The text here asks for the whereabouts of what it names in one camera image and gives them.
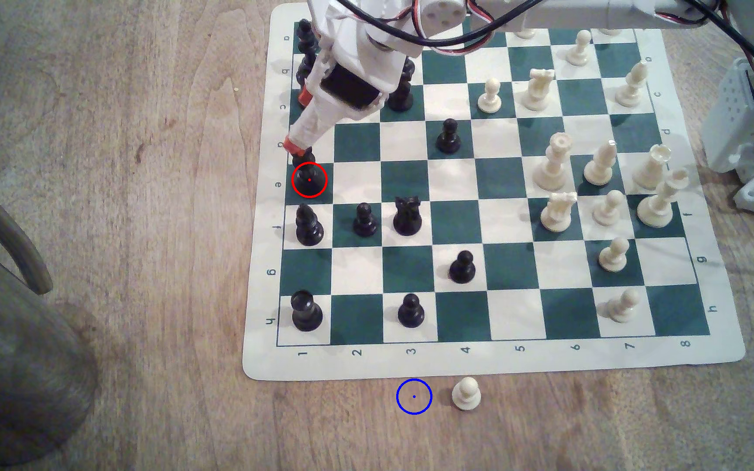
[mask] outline white chess piece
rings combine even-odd
[[[598,264],[608,272],[619,272],[627,265],[627,250],[630,242],[622,237],[616,237],[609,247],[604,247],[598,254]]]
[[[485,113],[497,113],[502,106],[502,98],[499,98],[499,80],[488,79],[484,84],[484,93],[479,96],[476,105]]]
[[[592,154],[592,160],[584,167],[586,181],[597,186],[610,183],[613,177],[613,164],[616,162],[616,142],[611,140],[600,146]]]
[[[463,411],[475,409],[482,401],[479,384],[470,376],[463,378],[452,389],[452,402]]]
[[[648,160],[634,170],[634,182],[642,188],[656,189],[662,181],[665,164],[671,159],[671,149],[664,144],[650,147]]]
[[[532,178],[537,186],[546,191],[557,191],[566,184],[563,167],[570,158],[572,138],[566,133],[554,133],[545,149],[545,162],[535,167]]]
[[[575,39],[575,46],[569,49],[569,52],[566,53],[566,60],[576,67],[583,67],[586,65],[586,62],[589,61],[589,55],[586,53],[586,48],[589,46],[590,41],[592,41],[592,33],[590,33],[589,29],[581,29],[581,31],[578,31],[578,36]]]
[[[549,86],[555,79],[552,69],[529,70],[528,90],[523,93],[523,106],[532,112],[542,112],[549,106]]]
[[[624,201],[624,194],[613,189],[610,193],[607,193],[600,205],[596,205],[595,209],[592,209],[592,219],[603,226],[614,225],[621,217],[618,206],[621,206]]]
[[[572,223],[572,205],[578,193],[552,193],[549,203],[539,214],[539,222],[552,232],[563,232]]]
[[[688,170],[681,168],[669,174],[665,181],[656,187],[655,195],[644,198],[639,203],[636,208],[639,220],[657,229],[668,225],[674,217],[671,203],[676,200],[676,194],[688,185]]]
[[[624,78],[627,82],[616,92],[616,102],[621,106],[633,108],[642,101],[642,89],[648,78],[648,65],[641,61],[634,65],[633,70]]]

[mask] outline chessboard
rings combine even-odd
[[[327,187],[306,198],[292,184],[283,141],[302,112],[296,30],[309,17],[304,3],[280,5],[271,16],[243,349],[249,377],[485,375],[743,357],[660,31],[594,29],[581,67],[566,61],[573,30],[539,29],[528,39],[497,33],[465,56],[425,49],[412,59],[411,109],[387,106],[360,122],[343,120],[313,146]],[[439,37],[458,36],[469,23]],[[616,90],[641,61],[643,99],[621,106]],[[539,112],[521,101],[531,69],[555,71],[550,103]],[[500,83],[501,106],[488,114],[476,100],[491,78]],[[461,140],[454,154],[436,145],[447,119]],[[541,222],[555,197],[532,177],[558,133],[571,138],[558,193],[576,194],[560,232]],[[585,167],[609,141],[617,147],[612,176],[591,184]],[[654,145],[670,149],[665,175],[687,184],[668,200],[673,213],[661,228],[637,215],[656,193],[634,178]],[[617,222],[604,226],[593,212],[611,192],[623,203]],[[413,235],[394,229],[398,197],[420,199],[422,225]],[[360,203],[379,225],[372,236],[353,231]],[[322,225],[316,245],[296,236],[302,204]],[[626,263],[612,272],[599,258],[616,239],[625,242]],[[475,275],[455,283],[450,266],[463,251],[473,255]],[[415,327],[399,320],[408,294],[423,311]],[[318,326],[296,327],[294,297],[300,309],[311,300],[321,309]],[[619,322],[609,313],[623,299],[633,306]]]

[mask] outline blue circle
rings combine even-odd
[[[429,401],[429,404],[427,404],[427,405],[426,405],[426,407],[424,407],[424,410],[423,410],[423,411],[420,411],[420,412],[409,412],[409,411],[405,410],[405,409],[403,408],[403,406],[401,405],[401,389],[403,389],[403,385],[404,385],[404,384],[406,384],[406,383],[408,383],[409,381],[417,381],[417,382],[419,382],[419,383],[423,384],[424,386],[426,386],[426,390],[427,390],[427,391],[430,391],[430,401]],[[397,406],[398,406],[398,407],[399,407],[399,408],[400,408],[400,409],[401,409],[401,410],[402,410],[403,412],[406,412],[407,414],[409,414],[409,415],[411,415],[411,416],[416,416],[416,415],[418,415],[418,414],[422,414],[422,413],[426,412],[426,409],[429,409],[429,406],[431,406],[431,405],[432,405],[432,388],[430,388],[430,387],[429,387],[429,385],[427,385],[427,384],[426,384],[426,383],[425,383],[424,381],[422,381],[422,380],[419,380],[419,379],[417,379],[417,378],[410,378],[410,379],[408,379],[408,380],[406,380],[406,381],[403,381],[403,382],[401,383],[401,385],[400,385],[400,386],[399,386],[399,387],[397,388],[397,394],[395,395],[395,399],[397,400]]]

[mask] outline wooden table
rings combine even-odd
[[[240,355],[269,16],[258,2],[0,3],[0,202],[100,358],[93,416],[23,469],[754,469],[754,215],[701,168],[747,357],[456,377],[409,416],[397,380],[269,383]],[[698,161],[737,49],[666,32]],[[0,261],[15,266],[0,247]]]

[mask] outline red circle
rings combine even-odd
[[[306,165],[306,164],[312,164],[312,165],[315,165],[315,166],[321,168],[322,169],[322,173],[325,174],[325,185],[324,185],[324,187],[322,187],[322,189],[320,189],[319,192],[316,193],[313,196],[307,196],[304,193],[302,193],[301,191],[298,191],[298,188],[296,188],[296,172],[299,170],[299,168],[301,168],[302,165]],[[316,198],[317,196],[319,196],[322,193],[324,193],[324,190],[328,188],[328,172],[325,171],[324,167],[322,167],[319,164],[316,164],[315,162],[305,162],[304,164],[299,165],[298,167],[296,167],[292,171],[292,177],[290,178],[290,184],[292,185],[292,189],[295,189],[296,193],[298,193],[301,197],[303,197],[303,198]]]

